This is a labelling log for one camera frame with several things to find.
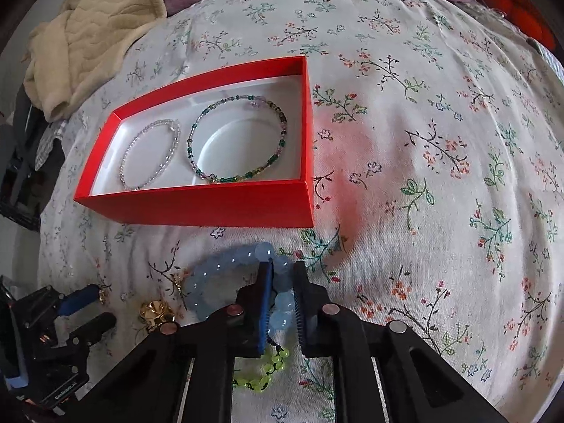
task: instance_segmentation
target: floral print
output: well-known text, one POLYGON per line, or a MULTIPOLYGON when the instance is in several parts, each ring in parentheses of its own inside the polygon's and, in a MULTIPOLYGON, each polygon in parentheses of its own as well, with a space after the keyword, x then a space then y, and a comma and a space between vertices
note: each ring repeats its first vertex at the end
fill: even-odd
MULTIPOLYGON (((90 354, 88 387, 142 340, 142 302, 163 298, 192 323, 182 278, 266 240, 363 320, 406 322, 511 423, 532 421, 562 369, 564 90, 522 35, 476 7, 204 0, 135 43, 68 121, 42 215, 40 283, 96 282, 118 318, 90 354), (73 201, 113 109, 188 75, 288 55, 307 56, 314 228, 118 224, 73 201)), ((232 286, 217 280, 209 295, 232 286)), ((330 362, 306 362, 292 335, 284 345, 292 360, 272 393, 234 390, 233 422, 334 422, 330 362)))

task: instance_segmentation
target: blue beaded bracelet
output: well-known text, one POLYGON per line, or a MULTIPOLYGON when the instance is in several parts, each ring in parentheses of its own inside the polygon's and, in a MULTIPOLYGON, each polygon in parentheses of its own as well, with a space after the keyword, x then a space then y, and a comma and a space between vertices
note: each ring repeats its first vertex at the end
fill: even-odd
POLYGON ((204 288, 208 277, 224 272, 239 265, 258 264, 271 260, 274 268, 272 285, 278 293, 275 298, 275 308, 270 316, 270 334, 276 330, 287 329, 292 324, 294 310, 293 298, 289 293, 292 288, 292 279, 289 270, 293 265, 292 257, 276 255, 274 247, 268 242, 255 245, 244 245, 232 248, 222 254, 209 257, 198 264, 191 277, 182 282, 184 303, 190 310, 196 312, 199 321, 204 321, 215 310, 204 300, 204 288))

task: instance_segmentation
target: light green beaded bracelet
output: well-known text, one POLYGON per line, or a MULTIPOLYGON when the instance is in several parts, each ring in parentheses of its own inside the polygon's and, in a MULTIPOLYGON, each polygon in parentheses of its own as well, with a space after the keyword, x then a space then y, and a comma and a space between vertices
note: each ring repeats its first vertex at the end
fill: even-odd
MULTIPOLYGON (((270 381, 272 380, 272 375, 278 370, 284 370, 284 360, 290 357, 290 350, 278 345, 270 337, 267 341, 276 349, 276 353, 270 356, 270 361, 262 367, 264 370, 264 375, 258 379, 248 380, 242 377, 233 377, 233 388, 249 388, 256 393, 262 393, 268 387, 270 381)), ((269 356, 264 354, 262 358, 268 358, 269 356)))

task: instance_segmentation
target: white bedsheet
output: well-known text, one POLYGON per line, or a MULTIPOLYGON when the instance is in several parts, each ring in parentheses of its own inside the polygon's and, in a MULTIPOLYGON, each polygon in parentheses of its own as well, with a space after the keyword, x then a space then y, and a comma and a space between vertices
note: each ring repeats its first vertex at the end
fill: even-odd
MULTIPOLYGON (((407 322, 509 421, 532 421, 562 380, 564 91, 522 35, 478 18, 444 0, 204 0, 140 39, 74 114, 42 216, 41 283, 104 285, 118 317, 91 353, 88 387, 143 337, 142 302, 165 298, 195 320, 173 274, 267 240, 363 319, 407 322), (315 103, 313 230, 130 226, 73 202, 112 109, 189 75, 299 53, 315 103)), ((232 421, 334 420, 326 361, 304 361, 292 334, 283 343, 288 367, 261 395, 235 390, 232 421)))

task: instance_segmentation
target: floral fabric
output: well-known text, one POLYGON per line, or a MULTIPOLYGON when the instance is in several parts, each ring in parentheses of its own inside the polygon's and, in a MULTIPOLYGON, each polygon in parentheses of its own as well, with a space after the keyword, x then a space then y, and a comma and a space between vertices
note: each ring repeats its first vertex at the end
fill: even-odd
MULTIPOLYGON (((533 421, 562 381, 564 90, 505 21, 465 11, 204 0, 135 43, 72 117, 42 217, 41 283, 98 283, 118 317, 91 353, 87 389, 142 339, 142 302, 165 298, 191 323, 176 282, 211 253, 266 240, 362 319, 405 321, 509 421, 533 421), (112 109, 189 75, 295 54, 312 84, 314 229, 133 226, 73 202, 112 109)), ((293 333, 282 342, 286 370, 263 394, 236 389, 233 421, 334 421, 328 361, 304 360, 293 333)))

